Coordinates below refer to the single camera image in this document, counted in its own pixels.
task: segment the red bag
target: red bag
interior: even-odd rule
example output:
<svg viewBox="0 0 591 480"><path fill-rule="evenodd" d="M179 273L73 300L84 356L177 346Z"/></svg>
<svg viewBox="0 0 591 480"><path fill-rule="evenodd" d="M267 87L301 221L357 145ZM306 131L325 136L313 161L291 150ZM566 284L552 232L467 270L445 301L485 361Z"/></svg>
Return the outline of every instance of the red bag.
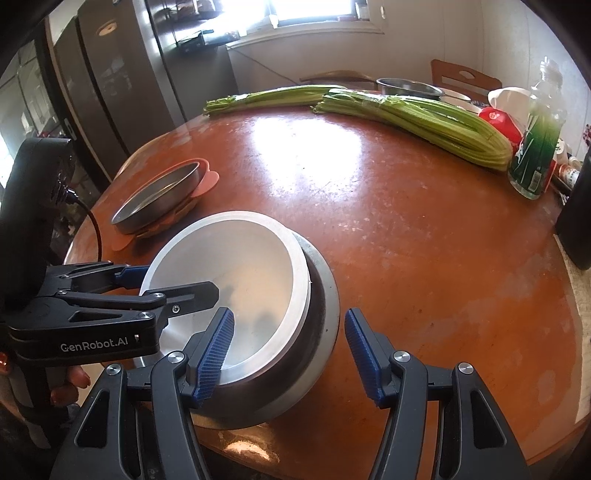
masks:
<svg viewBox="0 0 591 480"><path fill-rule="evenodd" d="M517 153L517 149L519 148L519 144L521 143L522 135L519 129L513 123L513 120L509 114L503 112L502 110L497 110L496 108L487 106L486 108L482 109L482 112L480 112L478 116L485 122L490 123L509 139L511 146L513 147L513 155L515 155Z"/></svg>

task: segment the green vegetable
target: green vegetable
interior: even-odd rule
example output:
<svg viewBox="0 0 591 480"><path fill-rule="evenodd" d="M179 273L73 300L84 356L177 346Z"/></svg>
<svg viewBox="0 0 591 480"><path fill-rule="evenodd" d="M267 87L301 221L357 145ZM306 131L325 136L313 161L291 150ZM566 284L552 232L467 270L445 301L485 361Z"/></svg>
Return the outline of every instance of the green vegetable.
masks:
<svg viewBox="0 0 591 480"><path fill-rule="evenodd" d="M325 93L328 93L334 88L342 89L338 85L300 85L267 90L265 92L232 95L207 102L203 113L205 115L214 115L216 113L236 112L249 108L316 105L322 100L322 96Z"/></svg>
<svg viewBox="0 0 591 480"><path fill-rule="evenodd" d="M335 112L395 125L477 165L505 171L513 149L492 125L448 103L333 89L315 112Z"/></svg>

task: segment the brown tabletop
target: brown tabletop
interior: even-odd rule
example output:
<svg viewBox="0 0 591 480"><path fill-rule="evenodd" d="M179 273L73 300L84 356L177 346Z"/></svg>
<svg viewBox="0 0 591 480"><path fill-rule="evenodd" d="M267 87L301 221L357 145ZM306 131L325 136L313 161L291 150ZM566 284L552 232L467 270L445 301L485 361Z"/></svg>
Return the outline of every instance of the brown tabletop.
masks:
<svg viewBox="0 0 591 480"><path fill-rule="evenodd" d="M192 157L209 160L218 186L169 231L119 252L105 245L105 259L146 264L204 216L264 213L320 250L342 316L360 307L425 364L472 363L530 462L580 429L581 325L553 238L554 195L527 200L504 174L385 125L307 109L243 112L198 117L144 148L94 207L101 228L112 228L135 189ZM95 258L86 221L68 263ZM421 479L436 412L430 404ZM324 373L295 407L267 424L198 436L282 478L357 480L369 475L387 414L366 398L341 325Z"/></svg>

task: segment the green bottle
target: green bottle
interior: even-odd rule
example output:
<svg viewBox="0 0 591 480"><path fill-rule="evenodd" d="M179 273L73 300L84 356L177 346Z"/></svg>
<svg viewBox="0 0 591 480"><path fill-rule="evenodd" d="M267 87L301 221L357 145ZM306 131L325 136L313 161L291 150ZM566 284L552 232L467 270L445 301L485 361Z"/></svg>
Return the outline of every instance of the green bottle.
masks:
<svg viewBox="0 0 591 480"><path fill-rule="evenodd" d="M515 157L509 164L509 181L524 197L542 195L560 130L566 121L562 74L548 57L540 64L541 80L531 88L530 118Z"/></svg>

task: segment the screw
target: screw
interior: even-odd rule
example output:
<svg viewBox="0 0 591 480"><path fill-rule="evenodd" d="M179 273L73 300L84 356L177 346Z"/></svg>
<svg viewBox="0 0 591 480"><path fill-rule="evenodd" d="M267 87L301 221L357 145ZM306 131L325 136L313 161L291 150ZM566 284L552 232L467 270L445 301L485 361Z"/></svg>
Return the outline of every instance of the screw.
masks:
<svg viewBox="0 0 591 480"><path fill-rule="evenodd" d="M399 350L398 352L394 352L394 359L397 362L405 364L410 360L410 353L405 352L404 350Z"/></svg>
<svg viewBox="0 0 591 480"><path fill-rule="evenodd" d="M110 364L107 368L107 375L113 376L113 375L117 375L119 372L121 372L121 365L119 364Z"/></svg>
<svg viewBox="0 0 591 480"><path fill-rule="evenodd" d="M177 364L184 360L184 353L182 352L172 352L168 354L168 361L172 364Z"/></svg>
<svg viewBox="0 0 591 480"><path fill-rule="evenodd" d="M459 364L457 369L465 375L470 375L474 371L474 367L466 362Z"/></svg>

